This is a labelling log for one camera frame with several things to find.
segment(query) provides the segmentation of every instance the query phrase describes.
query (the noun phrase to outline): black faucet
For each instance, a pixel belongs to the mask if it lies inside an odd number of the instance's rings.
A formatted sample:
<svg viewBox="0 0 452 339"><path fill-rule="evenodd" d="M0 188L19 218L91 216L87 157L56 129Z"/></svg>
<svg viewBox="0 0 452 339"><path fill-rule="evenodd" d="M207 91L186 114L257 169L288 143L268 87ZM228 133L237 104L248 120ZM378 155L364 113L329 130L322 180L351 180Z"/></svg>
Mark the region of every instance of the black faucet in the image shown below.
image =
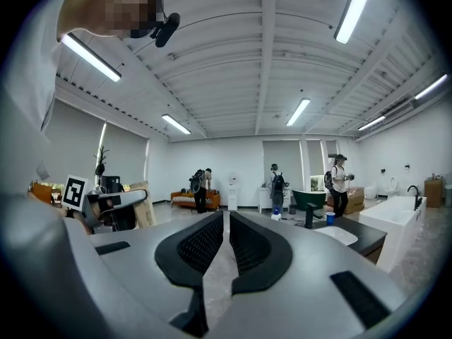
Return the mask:
<svg viewBox="0 0 452 339"><path fill-rule="evenodd" d="M417 187L416 187L414 184L412 184L410 187L408 187L407 192L408 192L409 190L411 190L412 187L414 187L414 188L416 189L416 198L415 198L415 211L416 211L417 208L418 208L419 206L421 206L422 198L418 198L418 197L419 197L419 190L417 189Z"/></svg>
<svg viewBox="0 0 452 339"><path fill-rule="evenodd" d="M317 206L314 205L313 203L307 203L306 206L306 221L304 222L304 228L305 229L311 229L312 228L312 217L314 216L315 218L322 218L322 216L318 216L314 213L314 209Z"/></svg>

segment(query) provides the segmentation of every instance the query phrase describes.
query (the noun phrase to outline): fluorescent light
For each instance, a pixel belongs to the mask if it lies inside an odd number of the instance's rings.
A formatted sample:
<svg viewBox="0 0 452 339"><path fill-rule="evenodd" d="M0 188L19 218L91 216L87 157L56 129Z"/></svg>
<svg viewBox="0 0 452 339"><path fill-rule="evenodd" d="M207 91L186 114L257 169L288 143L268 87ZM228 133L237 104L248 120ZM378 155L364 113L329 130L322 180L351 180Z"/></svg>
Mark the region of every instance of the fluorescent light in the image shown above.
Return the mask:
<svg viewBox="0 0 452 339"><path fill-rule="evenodd" d="M347 13L345 13L345 17L343 15L341 18L342 22L339 24L334 36L337 41L342 42L343 44L347 44L350 39L350 36L358 23L359 17L364 10L367 0L348 1L350 4L348 4L348 7L345 7L345 11L347 11Z"/></svg>
<svg viewBox="0 0 452 339"><path fill-rule="evenodd" d="M167 121L168 123L171 123L173 126L175 126L177 129L179 129L180 131L184 132L185 134L191 134L191 132L185 128L184 126L182 126L179 122L175 121L170 115L168 114L163 114L162 118Z"/></svg>
<svg viewBox="0 0 452 339"><path fill-rule="evenodd" d="M435 83L431 84L427 88L425 88L421 93L415 96L416 99L424 97L427 93L431 92L433 89L435 89L438 85L443 83L447 79L447 74L444 74L440 79L438 79Z"/></svg>
<svg viewBox="0 0 452 339"><path fill-rule="evenodd" d="M302 99L302 101L300 102L297 110L295 111L294 115L292 116L292 118L288 121L288 123L286 124L286 126L291 126L295 123L295 121L298 119L298 117L300 116L300 114L306 109L306 107L308 106L308 104L311 102L310 99L304 98Z"/></svg>
<svg viewBox="0 0 452 339"><path fill-rule="evenodd" d="M104 59L94 53L73 34L64 35L63 44L69 49L84 58L89 64L103 72L112 81L117 82L121 78L116 70L114 70Z"/></svg>
<svg viewBox="0 0 452 339"><path fill-rule="evenodd" d="M383 121L386 117L381 116L380 118L375 119L374 121L371 121L370 123L366 124L365 126L362 126L358 131L363 131L365 129L368 129L369 127L372 127L373 125L377 124L380 121Z"/></svg>

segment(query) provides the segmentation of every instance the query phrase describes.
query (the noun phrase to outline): wooden cabinet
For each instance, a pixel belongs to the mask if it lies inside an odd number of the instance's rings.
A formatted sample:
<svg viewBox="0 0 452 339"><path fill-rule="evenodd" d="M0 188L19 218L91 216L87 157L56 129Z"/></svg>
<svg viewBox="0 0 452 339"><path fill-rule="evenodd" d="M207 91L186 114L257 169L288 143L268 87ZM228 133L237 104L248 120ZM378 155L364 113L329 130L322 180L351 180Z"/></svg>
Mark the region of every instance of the wooden cabinet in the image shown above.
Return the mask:
<svg viewBox="0 0 452 339"><path fill-rule="evenodd" d="M443 180L424 181L424 195L427 197L427 207L440 207L443 201Z"/></svg>

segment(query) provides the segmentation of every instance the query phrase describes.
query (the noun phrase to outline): orange sofa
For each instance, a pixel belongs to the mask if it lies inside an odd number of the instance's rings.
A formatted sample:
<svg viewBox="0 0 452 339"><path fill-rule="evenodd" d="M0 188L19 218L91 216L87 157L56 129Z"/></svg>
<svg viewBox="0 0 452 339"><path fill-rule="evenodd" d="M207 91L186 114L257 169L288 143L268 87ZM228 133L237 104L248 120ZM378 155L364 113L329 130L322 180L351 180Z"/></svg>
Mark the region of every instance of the orange sofa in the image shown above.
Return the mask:
<svg viewBox="0 0 452 339"><path fill-rule="evenodd" d="M220 194L215 194L215 190L211 192L207 191L206 193L206 208L209 210L217 210L220 207ZM187 194L183 194L181 192L172 192L171 193L171 206L186 206L195 208L195 196L189 192Z"/></svg>

